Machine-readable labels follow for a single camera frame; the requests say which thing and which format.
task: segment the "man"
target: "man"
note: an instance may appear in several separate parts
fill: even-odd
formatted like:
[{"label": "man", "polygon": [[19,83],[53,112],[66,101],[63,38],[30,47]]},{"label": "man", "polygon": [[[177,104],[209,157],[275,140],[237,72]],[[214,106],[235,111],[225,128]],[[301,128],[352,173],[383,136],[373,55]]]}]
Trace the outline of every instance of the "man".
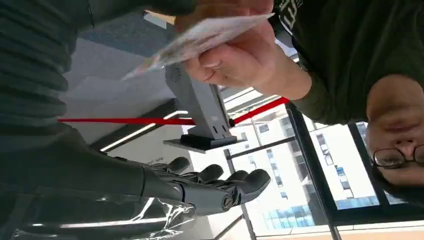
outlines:
[{"label": "man", "polygon": [[[272,4],[258,0],[264,8],[256,11],[219,2],[178,18],[178,27],[201,17],[269,13]],[[283,96],[319,123],[368,122],[375,176],[387,191],[414,201],[424,186],[424,2],[280,2],[281,23],[303,69],[285,56],[264,23],[188,60],[187,72],[201,82]]]}]

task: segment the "robotic hand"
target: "robotic hand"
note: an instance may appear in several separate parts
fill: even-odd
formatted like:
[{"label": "robotic hand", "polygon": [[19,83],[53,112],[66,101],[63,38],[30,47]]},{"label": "robotic hand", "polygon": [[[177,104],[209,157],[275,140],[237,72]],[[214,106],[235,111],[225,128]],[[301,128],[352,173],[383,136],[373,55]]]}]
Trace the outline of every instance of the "robotic hand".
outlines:
[{"label": "robotic hand", "polygon": [[182,193],[181,201],[192,204],[197,216],[223,213],[230,208],[257,198],[270,183],[265,170],[256,169],[250,174],[237,171],[226,180],[218,180],[224,173],[216,164],[201,172],[179,175],[190,165],[188,159],[178,157],[169,164],[154,164],[149,168],[158,178]]}]

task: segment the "ceiling light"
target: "ceiling light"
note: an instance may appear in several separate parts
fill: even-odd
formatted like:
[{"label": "ceiling light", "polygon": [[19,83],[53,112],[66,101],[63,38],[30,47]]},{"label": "ceiling light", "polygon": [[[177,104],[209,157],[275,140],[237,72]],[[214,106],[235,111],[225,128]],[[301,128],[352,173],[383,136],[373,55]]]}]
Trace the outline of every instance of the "ceiling light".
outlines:
[{"label": "ceiling light", "polygon": [[[172,118],[172,117],[174,117],[174,116],[176,116],[178,114],[188,114],[188,113],[189,113],[188,111],[174,111],[173,113],[165,116],[163,119],[170,119],[170,118]],[[125,136],[125,137],[119,139],[118,141],[116,141],[116,142],[114,142],[114,143],[112,143],[110,145],[105,146],[104,148],[100,149],[100,151],[102,151],[102,152],[107,151],[107,150],[115,147],[116,145],[118,145],[118,144],[120,144],[120,143],[122,143],[122,142],[124,142],[124,141],[126,141],[126,140],[128,140],[128,139],[130,139],[130,138],[132,138],[134,136],[136,136],[136,135],[139,135],[139,134],[141,134],[141,133],[143,133],[143,132],[145,132],[145,131],[153,128],[154,126],[156,126],[156,124],[155,123],[151,123],[151,124],[149,124],[149,125],[141,128],[141,129],[139,129],[139,130],[131,133],[130,135]]]}]

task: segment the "green shirt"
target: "green shirt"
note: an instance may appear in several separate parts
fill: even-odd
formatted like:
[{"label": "green shirt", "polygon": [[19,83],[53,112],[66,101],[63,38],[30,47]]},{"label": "green shirt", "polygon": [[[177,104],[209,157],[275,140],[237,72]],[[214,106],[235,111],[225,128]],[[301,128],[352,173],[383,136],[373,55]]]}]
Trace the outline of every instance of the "green shirt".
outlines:
[{"label": "green shirt", "polygon": [[402,74],[424,86],[424,1],[305,0],[291,23],[312,88],[293,101],[323,124],[367,121],[367,96],[382,77]]}]

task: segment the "human hand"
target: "human hand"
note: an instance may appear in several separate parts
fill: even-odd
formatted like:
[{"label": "human hand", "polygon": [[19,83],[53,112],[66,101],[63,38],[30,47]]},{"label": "human hand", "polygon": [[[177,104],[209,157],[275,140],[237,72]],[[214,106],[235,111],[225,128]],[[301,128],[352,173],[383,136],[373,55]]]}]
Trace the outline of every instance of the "human hand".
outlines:
[{"label": "human hand", "polygon": [[[226,3],[220,3],[223,1],[198,5],[192,15],[177,18],[177,29],[182,32],[205,18],[266,14],[272,10],[273,3],[269,0],[226,0]],[[265,8],[258,10],[254,5],[258,3]],[[234,40],[186,61],[184,65],[188,74],[200,82],[239,88],[255,87],[263,93],[277,94],[270,92],[267,85],[275,74],[280,51],[275,44],[274,31],[266,21]]]}]

